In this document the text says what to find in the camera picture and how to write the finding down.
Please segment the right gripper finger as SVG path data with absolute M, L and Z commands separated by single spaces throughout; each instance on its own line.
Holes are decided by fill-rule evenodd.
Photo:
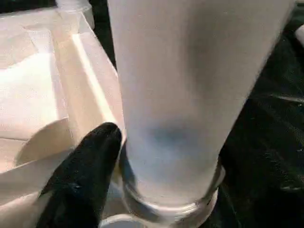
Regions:
M 90 131 L 41 191 L 41 197 L 50 198 L 36 227 L 98 227 L 121 143 L 121 130 L 114 123 Z

